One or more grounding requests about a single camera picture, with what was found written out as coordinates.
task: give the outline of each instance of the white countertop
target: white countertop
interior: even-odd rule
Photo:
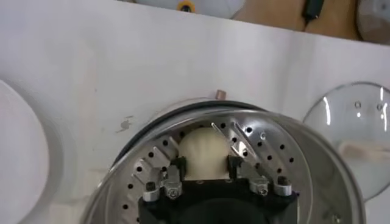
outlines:
[[[224,89],[302,119],[340,84],[389,88],[389,59],[386,46],[114,0],[1,0],[0,79],[37,113],[51,158],[22,224],[75,223],[121,148],[168,104]]]

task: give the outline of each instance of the hole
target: hole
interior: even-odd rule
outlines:
[[[180,9],[180,11],[191,12],[191,7],[188,5],[183,5],[183,7]]]
[[[356,101],[356,102],[355,102],[355,108],[356,108],[356,109],[361,108],[361,103],[360,103],[360,101]]]
[[[266,133],[265,132],[261,132],[260,138],[261,138],[261,140],[264,141],[266,139]]]

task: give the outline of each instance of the stain on countertop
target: stain on countertop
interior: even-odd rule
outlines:
[[[125,117],[124,121],[122,121],[122,123],[121,123],[121,129],[119,131],[116,131],[115,133],[120,133],[120,132],[128,130],[132,124],[132,123],[130,123],[131,118],[133,118],[132,115]]]

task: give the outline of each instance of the screw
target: screw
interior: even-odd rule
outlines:
[[[331,219],[332,224],[341,224],[340,216],[333,214]]]
[[[156,190],[156,184],[154,182],[146,183],[146,191],[154,191]]]
[[[262,189],[259,191],[259,194],[262,195],[262,196],[265,196],[268,194],[268,191],[266,189]]]
[[[177,190],[171,189],[168,191],[167,195],[169,198],[175,199],[175,198],[177,198],[177,196],[179,196],[179,193],[177,192]]]
[[[359,109],[361,107],[360,101],[355,102],[355,108]]]

